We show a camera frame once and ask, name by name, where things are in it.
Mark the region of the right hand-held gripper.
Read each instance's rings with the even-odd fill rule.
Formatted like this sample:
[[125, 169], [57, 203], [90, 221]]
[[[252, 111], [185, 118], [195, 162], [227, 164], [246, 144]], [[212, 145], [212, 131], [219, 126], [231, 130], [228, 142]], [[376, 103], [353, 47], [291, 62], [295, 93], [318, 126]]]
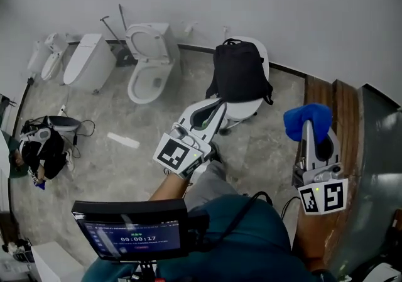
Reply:
[[301, 140], [302, 162], [293, 167], [292, 185], [298, 190], [304, 213], [325, 215], [346, 208], [348, 179], [343, 176], [340, 162], [340, 143], [334, 132], [327, 134], [330, 153], [327, 166], [316, 168], [315, 135], [312, 121], [303, 124]]

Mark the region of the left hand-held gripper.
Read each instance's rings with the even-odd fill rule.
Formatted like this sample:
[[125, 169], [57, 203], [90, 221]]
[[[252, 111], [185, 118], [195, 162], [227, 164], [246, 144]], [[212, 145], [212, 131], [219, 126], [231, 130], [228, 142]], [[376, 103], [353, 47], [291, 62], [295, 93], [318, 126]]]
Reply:
[[153, 160], [183, 179], [207, 161], [210, 142], [220, 128], [227, 104], [220, 98], [188, 106], [169, 133], [164, 133]]

